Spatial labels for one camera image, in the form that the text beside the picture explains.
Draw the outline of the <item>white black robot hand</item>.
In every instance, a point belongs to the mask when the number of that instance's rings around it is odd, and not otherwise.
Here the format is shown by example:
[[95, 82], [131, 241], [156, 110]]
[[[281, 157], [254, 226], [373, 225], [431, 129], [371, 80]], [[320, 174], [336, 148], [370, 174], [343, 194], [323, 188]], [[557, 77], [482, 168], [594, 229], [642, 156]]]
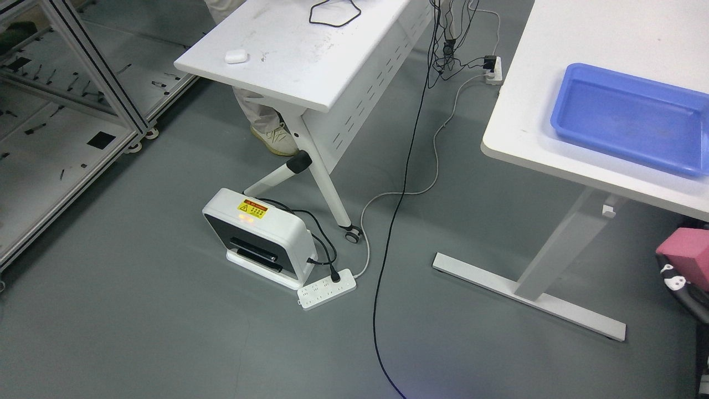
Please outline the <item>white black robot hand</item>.
[[673, 265], [661, 261], [660, 270], [664, 285], [669, 293], [701, 324], [708, 324], [707, 293], [694, 284], [689, 283]]

